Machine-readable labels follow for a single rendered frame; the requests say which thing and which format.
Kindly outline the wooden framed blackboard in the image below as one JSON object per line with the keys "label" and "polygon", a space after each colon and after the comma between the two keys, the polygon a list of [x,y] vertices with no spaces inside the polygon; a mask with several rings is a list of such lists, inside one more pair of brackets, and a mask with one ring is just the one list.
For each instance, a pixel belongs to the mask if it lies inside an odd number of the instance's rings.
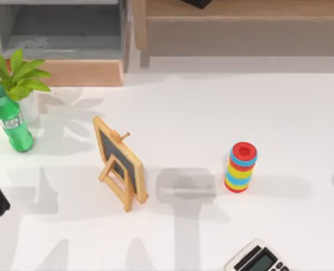
{"label": "wooden framed blackboard", "polygon": [[124,205],[132,210],[133,200],[144,204],[148,199],[144,166],[140,158],[124,143],[130,133],[120,135],[100,117],[93,118],[96,140],[104,168],[99,181],[106,183]]}

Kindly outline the pulled out wooden drawer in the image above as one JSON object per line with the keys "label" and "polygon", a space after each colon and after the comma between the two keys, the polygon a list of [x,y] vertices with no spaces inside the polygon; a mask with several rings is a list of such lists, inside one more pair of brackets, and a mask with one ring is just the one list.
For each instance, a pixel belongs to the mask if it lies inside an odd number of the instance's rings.
{"label": "pulled out wooden drawer", "polygon": [[0,0],[0,53],[24,60],[124,61],[129,44],[127,0]]}

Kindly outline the wooden open shelf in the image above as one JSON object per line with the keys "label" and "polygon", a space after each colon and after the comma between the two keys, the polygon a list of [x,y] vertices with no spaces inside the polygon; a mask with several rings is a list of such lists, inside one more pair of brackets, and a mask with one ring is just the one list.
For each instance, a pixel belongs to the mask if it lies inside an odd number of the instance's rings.
{"label": "wooden open shelf", "polygon": [[334,56],[334,0],[131,0],[141,62],[152,56]]}

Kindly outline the stack of coloured rings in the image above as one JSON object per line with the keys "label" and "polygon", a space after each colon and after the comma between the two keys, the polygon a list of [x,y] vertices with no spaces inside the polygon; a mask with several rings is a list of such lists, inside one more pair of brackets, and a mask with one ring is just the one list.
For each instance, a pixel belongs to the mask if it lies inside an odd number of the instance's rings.
{"label": "stack of coloured rings", "polygon": [[225,186],[233,193],[245,191],[257,161],[257,149],[249,142],[238,142],[230,150],[225,173]]}

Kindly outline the green bottle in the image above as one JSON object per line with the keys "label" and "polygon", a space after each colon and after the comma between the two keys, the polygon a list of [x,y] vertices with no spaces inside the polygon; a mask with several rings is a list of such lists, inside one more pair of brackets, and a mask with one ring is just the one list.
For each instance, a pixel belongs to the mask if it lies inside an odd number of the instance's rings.
{"label": "green bottle", "polygon": [[27,152],[34,146],[34,138],[21,113],[19,105],[8,97],[0,84],[0,125],[10,145],[18,152]]}

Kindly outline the black object on shelf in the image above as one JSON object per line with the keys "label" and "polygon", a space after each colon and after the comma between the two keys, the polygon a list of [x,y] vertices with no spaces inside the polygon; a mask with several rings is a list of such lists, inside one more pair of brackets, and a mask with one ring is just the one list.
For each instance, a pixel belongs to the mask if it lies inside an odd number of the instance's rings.
{"label": "black object on shelf", "polygon": [[206,6],[212,2],[212,0],[181,0],[181,1],[199,9],[206,8]]}

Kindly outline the white calculator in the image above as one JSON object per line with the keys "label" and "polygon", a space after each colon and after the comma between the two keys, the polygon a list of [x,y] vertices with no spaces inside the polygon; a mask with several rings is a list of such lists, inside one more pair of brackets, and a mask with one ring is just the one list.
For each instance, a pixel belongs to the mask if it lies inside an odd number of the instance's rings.
{"label": "white calculator", "polygon": [[254,239],[244,246],[223,271],[293,271],[264,241]]}

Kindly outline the green plant in white pot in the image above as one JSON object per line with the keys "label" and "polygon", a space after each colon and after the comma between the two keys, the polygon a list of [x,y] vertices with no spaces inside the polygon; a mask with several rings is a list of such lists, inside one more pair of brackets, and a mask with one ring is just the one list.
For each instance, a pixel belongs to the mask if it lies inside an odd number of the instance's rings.
{"label": "green plant in white pot", "polygon": [[42,81],[51,74],[40,69],[44,59],[24,60],[23,50],[16,50],[9,60],[0,54],[0,84],[7,96],[21,109],[27,124],[39,118],[37,92],[50,92],[50,87]]}

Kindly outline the pale wooden drawer front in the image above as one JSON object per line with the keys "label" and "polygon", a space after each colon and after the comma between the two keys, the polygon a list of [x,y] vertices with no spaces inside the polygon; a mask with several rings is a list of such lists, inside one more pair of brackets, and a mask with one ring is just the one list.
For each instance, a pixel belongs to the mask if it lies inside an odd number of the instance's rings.
{"label": "pale wooden drawer front", "polygon": [[39,68],[51,74],[42,81],[53,87],[122,86],[125,73],[121,59],[48,59]]}

